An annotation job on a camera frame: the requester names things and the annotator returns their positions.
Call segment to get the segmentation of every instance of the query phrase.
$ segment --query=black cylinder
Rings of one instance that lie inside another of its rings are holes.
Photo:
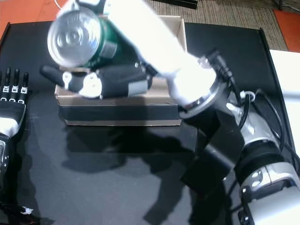
[[[240,160],[234,169],[237,181],[242,184],[255,170],[268,164],[284,161],[284,157],[274,142],[250,143],[242,151]]]

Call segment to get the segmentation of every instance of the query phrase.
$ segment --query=white plastic clip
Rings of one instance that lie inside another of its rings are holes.
[[[255,101],[255,93],[252,91],[241,91],[240,92],[240,98],[241,99],[245,99],[246,95],[250,95],[250,102],[254,102]]]

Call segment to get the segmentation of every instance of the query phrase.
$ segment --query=orange floor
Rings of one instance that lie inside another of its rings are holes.
[[[288,49],[300,53],[300,14],[279,10],[274,13]]]
[[[62,6],[67,0],[58,0]],[[1,0],[0,37],[8,22],[51,21],[58,12],[53,0]]]

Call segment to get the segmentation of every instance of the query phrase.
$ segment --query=green can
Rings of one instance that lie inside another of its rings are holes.
[[[52,59],[66,68],[99,68],[137,59],[132,46],[105,17],[84,7],[63,14],[51,24],[47,45]]]

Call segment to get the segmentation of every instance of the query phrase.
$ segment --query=black tabletop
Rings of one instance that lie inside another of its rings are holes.
[[[46,48],[49,26],[13,24],[0,49],[2,71],[10,66],[30,74],[31,94],[14,161],[19,169],[14,177],[18,203],[33,208],[45,225],[236,224],[229,209],[239,203],[238,187],[231,200],[225,196],[231,192],[233,175],[207,202],[179,180],[193,158],[193,127],[65,125],[54,85],[38,73],[42,64],[53,64]],[[186,35],[188,50],[195,55],[219,48],[237,84],[247,90],[265,88],[285,118],[258,30],[186,23]],[[285,127],[288,133],[288,122]]]

